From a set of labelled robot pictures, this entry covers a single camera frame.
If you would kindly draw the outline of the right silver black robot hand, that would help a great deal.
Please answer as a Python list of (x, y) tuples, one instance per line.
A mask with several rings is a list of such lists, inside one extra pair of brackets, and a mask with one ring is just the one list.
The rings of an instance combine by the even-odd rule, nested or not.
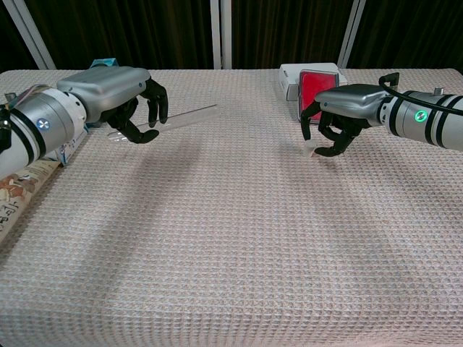
[(311, 139), (310, 120), (319, 113), (318, 131), (332, 145), (313, 152), (327, 158), (341, 155), (362, 130), (381, 125), (379, 113), (387, 96), (382, 87), (369, 84), (342, 85), (317, 93), (301, 113), (304, 140)]

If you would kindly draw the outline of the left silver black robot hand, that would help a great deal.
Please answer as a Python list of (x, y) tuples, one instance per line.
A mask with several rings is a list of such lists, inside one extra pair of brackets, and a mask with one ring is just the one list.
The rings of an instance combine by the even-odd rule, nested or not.
[[(166, 88), (153, 80), (147, 69), (92, 67), (59, 80), (57, 87), (82, 102), (88, 123), (107, 123), (136, 144), (146, 144), (157, 138), (156, 123), (165, 124), (168, 119)], [(145, 132), (131, 121), (139, 96), (148, 104), (149, 130)]]

